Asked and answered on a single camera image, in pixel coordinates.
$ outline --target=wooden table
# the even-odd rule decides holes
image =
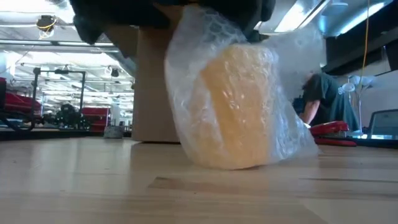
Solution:
[[[179,145],[0,142],[0,223],[398,223],[398,151],[322,151],[222,171]]]

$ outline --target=red object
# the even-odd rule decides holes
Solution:
[[[111,114],[109,108],[82,108],[81,113],[88,121],[92,121],[90,131],[93,132],[104,132],[106,122],[109,120],[107,116]]]
[[[319,124],[310,128],[310,132],[315,139],[315,143],[320,145],[332,145],[332,146],[350,146],[355,147],[354,141],[337,140],[327,138],[327,134],[338,133],[342,131],[349,131],[348,124],[344,121],[334,121],[326,124]]]
[[[34,101],[34,114],[40,117],[41,104],[38,101]],[[32,108],[32,98],[26,96],[20,96],[13,93],[6,93],[6,103],[4,110],[15,111],[24,114],[30,114]]]

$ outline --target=person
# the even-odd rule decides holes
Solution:
[[[303,86],[304,112],[300,118],[311,126],[344,121],[350,131],[359,129],[354,110],[342,87],[330,75],[314,74]]]

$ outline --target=bubble wrap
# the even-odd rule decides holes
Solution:
[[[274,50],[250,45],[212,9],[187,6],[169,44],[174,121],[196,164],[243,169],[318,153],[280,84]]]

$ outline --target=wooden surface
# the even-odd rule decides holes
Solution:
[[[0,142],[0,223],[397,223],[398,151],[322,149],[222,171],[179,145]]]

